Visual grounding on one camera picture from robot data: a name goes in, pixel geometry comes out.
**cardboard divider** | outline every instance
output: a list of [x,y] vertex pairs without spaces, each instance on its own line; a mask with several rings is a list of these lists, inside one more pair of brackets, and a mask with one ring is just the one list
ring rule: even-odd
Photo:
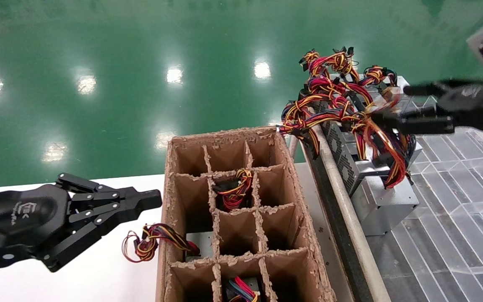
[[185,235],[212,231],[208,178],[175,174],[173,181],[177,192],[176,198],[182,204],[181,216],[173,218],[184,224],[184,229],[176,229],[177,232]]
[[314,302],[324,296],[318,266],[308,250],[269,254],[265,263],[278,302]]
[[242,256],[258,252],[258,237],[254,210],[241,209],[232,213],[218,212],[219,252],[221,255]]
[[258,190],[260,188],[260,180],[258,180],[258,172],[253,172],[253,191],[251,197],[253,198],[253,207],[258,208],[261,205],[260,196],[258,196]]
[[295,188],[289,170],[284,165],[257,170],[260,206],[279,206],[296,201]]
[[[247,285],[252,289],[259,287],[259,294],[265,295],[265,286],[259,261],[259,258],[254,257],[250,258],[250,260],[239,258],[238,260],[220,261],[221,285],[223,287],[221,301],[228,302],[228,298],[226,297],[226,284],[229,279],[233,279],[234,277],[240,277],[245,280],[249,279],[250,281],[247,282]],[[263,302],[269,300],[264,296],[263,299],[260,299],[259,301]]]
[[200,176],[202,173],[208,172],[205,162],[204,145],[189,143],[174,143],[174,154],[176,164],[173,172],[178,174],[190,174]]
[[249,159],[245,157],[245,140],[208,146],[208,153],[210,155],[210,164],[213,172],[231,171],[249,167],[249,162],[246,162]]
[[169,268],[164,302],[213,301],[212,284],[215,282],[213,263],[184,265],[176,263]]
[[[215,172],[211,176],[211,188],[214,186],[218,186],[221,184],[225,183],[234,183],[236,184],[237,179],[236,179],[236,171],[226,171],[226,172]],[[240,208],[253,208],[254,207],[254,199],[253,199],[253,188],[251,186],[250,191],[246,195],[247,197],[247,202],[243,202],[240,205]],[[218,195],[215,193],[215,191],[212,190],[210,194],[210,200],[211,204],[213,205],[213,208],[217,208],[220,211],[226,212],[226,209],[223,206],[223,199],[222,196]]]
[[269,250],[290,250],[307,246],[307,228],[303,216],[296,215],[294,204],[263,208],[260,215]]
[[[253,172],[250,208],[224,212],[214,186],[235,180],[239,168]],[[261,302],[335,301],[293,160],[275,128],[175,137],[165,174],[161,221],[192,233],[206,256],[185,262],[181,250],[160,243],[157,302],[224,302],[222,280],[236,276],[257,277]]]
[[247,145],[253,155],[253,167],[270,167],[284,163],[282,153],[275,147],[277,139],[282,138],[273,136],[248,142]]
[[253,166],[254,157],[251,154],[251,149],[249,148],[249,144],[247,141],[244,143],[244,163],[246,168],[251,168]]

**robotic hand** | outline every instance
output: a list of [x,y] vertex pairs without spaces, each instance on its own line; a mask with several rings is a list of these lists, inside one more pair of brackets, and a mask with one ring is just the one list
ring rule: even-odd
[[117,225],[160,206],[158,190],[113,189],[67,173],[55,185],[1,192],[0,268],[32,258],[56,272]]
[[382,109],[372,113],[372,120],[382,128],[394,128],[404,134],[453,133],[459,126],[483,130],[483,81],[445,80],[405,86],[409,96],[438,98],[435,107],[394,113]]

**red and yellow cables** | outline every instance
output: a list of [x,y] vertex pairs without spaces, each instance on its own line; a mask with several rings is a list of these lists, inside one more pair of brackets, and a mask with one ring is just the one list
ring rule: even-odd
[[247,169],[239,169],[236,172],[236,178],[238,179],[238,186],[227,191],[217,192],[223,198],[223,204],[230,212],[240,207],[242,201],[246,198],[246,194],[251,189],[253,184],[253,174]]
[[257,302],[260,296],[259,292],[254,292],[240,277],[229,279],[225,286],[236,294],[229,302]]
[[[135,254],[139,260],[132,259],[129,256],[128,243],[132,238],[134,238]],[[130,262],[139,263],[150,261],[154,258],[156,250],[159,247],[158,240],[165,240],[192,255],[200,254],[200,249],[195,243],[187,241],[172,227],[166,224],[145,225],[143,227],[142,237],[139,237],[134,231],[129,231],[126,238],[122,241],[122,254]]]

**glossy floor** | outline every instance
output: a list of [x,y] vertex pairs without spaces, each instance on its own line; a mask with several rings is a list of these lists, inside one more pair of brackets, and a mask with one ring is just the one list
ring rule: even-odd
[[0,185],[163,172],[173,135],[275,124],[297,61],[483,76],[481,0],[0,0]]

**cable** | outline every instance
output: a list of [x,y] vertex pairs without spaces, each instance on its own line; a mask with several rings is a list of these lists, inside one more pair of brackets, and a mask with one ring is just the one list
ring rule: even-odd
[[260,296],[259,292],[254,292],[240,277],[229,279],[226,284],[226,289],[236,294],[229,302],[257,302]]
[[[392,188],[404,177],[409,178],[407,168],[416,146],[413,135],[396,134],[393,131],[382,130],[370,119],[370,114],[381,109],[393,109],[399,103],[399,96],[387,101],[374,110],[372,96],[364,86],[378,85],[385,78],[390,86],[397,85],[397,74],[391,69],[373,65],[364,70],[364,78],[359,79],[353,68],[358,64],[352,59],[353,48],[343,47],[335,50],[329,57],[321,57],[314,49],[307,52],[299,61],[303,70],[309,71],[309,79],[305,82],[305,96],[286,105],[281,115],[282,124],[278,132],[291,134],[310,145],[314,159],[319,156],[319,141],[312,129],[324,122],[338,122],[343,130],[352,132],[355,136],[357,153],[360,160],[366,159],[366,144],[374,152],[372,160],[380,160],[390,167],[389,176],[384,182],[385,187]],[[340,78],[331,78],[328,68],[340,74]],[[349,82],[345,76],[353,79]],[[364,104],[355,95],[360,95]],[[309,107],[318,108],[318,113],[311,113]]]
[[[139,260],[134,260],[129,256],[128,242],[133,237],[135,238],[135,254],[138,256]],[[144,225],[141,238],[139,238],[134,231],[129,231],[128,235],[126,235],[126,238],[124,238],[122,241],[122,254],[130,262],[139,263],[143,261],[150,261],[154,258],[156,249],[159,246],[157,239],[165,240],[191,255],[200,254],[200,249],[195,243],[187,241],[172,227],[166,224]]]
[[245,195],[253,184],[253,174],[247,169],[239,169],[236,172],[236,178],[238,178],[237,187],[227,191],[217,192],[218,195],[223,197],[223,204],[227,212],[240,207],[242,201],[245,199]]

